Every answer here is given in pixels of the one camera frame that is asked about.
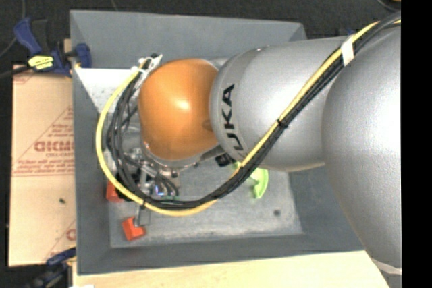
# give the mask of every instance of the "green object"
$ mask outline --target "green object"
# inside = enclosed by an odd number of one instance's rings
[[[237,168],[238,165],[239,162],[234,163],[234,168]],[[253,187],[254,197],[261,198],[267,189],[267,185],[269,185],[269,171],[264,168],[256,168],[249,179],[255,182]]]

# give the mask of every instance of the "clamp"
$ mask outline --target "clamp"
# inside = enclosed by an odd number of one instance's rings
[[[44,48],[41,47],[31,28],[31,19],[29,17],[20,20],[14,27],[13,32],[17,41],[26,47],[30,52],[28,65],[35,72],[53,72],[71,77],[71,57],[78,57],[81,67],[91,67],[92,57],[90,49],[85,43],[76,45],[75,49],[65,53],[60,44],[50,49],[45,40]]]

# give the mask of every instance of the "cardboard sheet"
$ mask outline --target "cardboard sheet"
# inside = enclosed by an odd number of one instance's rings
[[[42,264],[76,242],[72,80],[13,79],[9,265]]]

